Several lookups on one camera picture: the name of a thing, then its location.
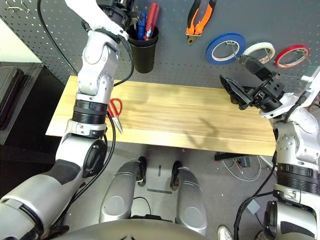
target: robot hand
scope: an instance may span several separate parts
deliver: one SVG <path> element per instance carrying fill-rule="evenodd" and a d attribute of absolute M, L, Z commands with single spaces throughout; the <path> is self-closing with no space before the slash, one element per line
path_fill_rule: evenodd
<path fill-rule="evenodd" d="M 130 48 L 126 41 L 126 27 L 130 24 L 127 13 L 134 1 L 111 0 L 108 5 L 103 1 L 100 6 L 96 0 L 66 3 L 91 28 L 82 54 L 72 119 L 67 122 L 53 168 L 29 178 L 0 200 L 0 239 L 47 236 L 76 199 L 75 193 L 84 179 L 98 176 L 106 165 L 107 143 L 101 138 L 106 132 L 108 104 L 118 67 L 118 43 L 124 40 L 123 45 Z"/>
<path fill-rule="evenodd" d="M 285 86 L 275 79 L 279 74 L 253 57 L 243 55 L 240 61 L 262 84 L 242 87 L 223 74 L 221 83 L 241 110 L 259 108 L 260 116 L 270 120 L 276 135 L 277 184 L 273 196 L 278 201 L 267 204 L 264 234 L 270 239 L 293 239 L 296 233 L 297 237 L 320 240 L 319 126 L 303 108 L 320 91 L 320 66 L 310 66 L 300 86 L 285 93 Z"/>

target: wooden table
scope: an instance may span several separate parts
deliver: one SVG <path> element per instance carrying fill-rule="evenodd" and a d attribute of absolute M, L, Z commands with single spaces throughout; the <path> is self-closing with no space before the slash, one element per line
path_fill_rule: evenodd
<path fill-rule="evenodd" d="M 62 136 L 72 118 L 77 77 L 70 76 L 46 134 Z M 257 108 L 244 111 L 224 89 L 128 81 L 113 98 L 123 102 L 118 142 L 272 156 L 275 139 Z M 112 130 L 107 122 L 108 140 Z"/>

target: pliers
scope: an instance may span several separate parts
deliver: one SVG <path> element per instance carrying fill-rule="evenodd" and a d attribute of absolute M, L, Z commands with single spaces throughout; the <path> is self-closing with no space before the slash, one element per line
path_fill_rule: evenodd
<path fill-rule="evenodd" d="M 185 34 L 187 35 L 186 40 L 188 45 L 191 45 L 197 37 L 201 36 L 205 26 L 210 21 L 212 14 L 214 13 L 217 0 L 209 0 L 209 4 L 206 7 L 206 11 L 202 20 L 195 26 L 194 22 L 199 11 L 200 3 L 201 0 L 194 0 L 188 15 L 187 27 L 185 31 Z"/>

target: white wall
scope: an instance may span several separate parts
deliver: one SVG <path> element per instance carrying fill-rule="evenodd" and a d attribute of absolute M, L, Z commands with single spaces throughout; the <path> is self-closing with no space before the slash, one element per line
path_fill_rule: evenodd
<path fill-rule="evenodd" d="M 41 63 L 1 19 L 0 33 L 0 62 Z"/>

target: pegboard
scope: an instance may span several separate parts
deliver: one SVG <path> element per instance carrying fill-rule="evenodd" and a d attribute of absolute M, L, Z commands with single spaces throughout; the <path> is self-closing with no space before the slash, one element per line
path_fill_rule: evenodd
<path fill-rule="evenodd" d="M 148 13 L 152 0 L 135 0 L 134 10 Z M 157 26 L 159 40 L 156 45 L 154 69 L 147 74 L 134 71 L 131 81 L 175 84 L 198 87 L 222 88 L 219 75 L 234 78 L 245 86 L 255 86 L 259 80 L 235 61 L 226 65 L 212 65 L 205 52 L 210 42 L 224 33 L 239 33 L 246 39 L 247 47 L 258 42 L 270 42 L 277 55 L 283 49 L 306 44 L 310 49 L 309 61 L 320 64 L 320 1 L 278 0 L 217 0 L 211 21 L 201 37 L 193 45 L 187 45 L 185 35 L 187 17 L 193 0 L 158 0 L 160 12 Z M 20 0 L 8 0 L 11 6 L 20 7 Z M 24 0 L 30 9 L 11 14 L 4 1 L 0 4 L 0 18 L 41 59 L 41 61 L 66 83 L 72 70 L 59 56 L 48 39 L 37 15 L 37 0 Z M 202 0 L 196 21 L 200 20 L 208 0 Z M 42 0 L 44 22 L 53 39 L 79 71 L 81 55 L 87 42 L 87 33 L 81 27 L 81 18 L 69 9 L 64 0 Z M 276 68 L 273 61 L 266 66 L 282 74 L 281 81 L 286 91 L 293 91 L 310 64 L 303 62 L 288 69 Z M 130 71 L 130 61 L 125 49 L 120 46 L 119 66 L 116 79 L 122 79 Z"/>

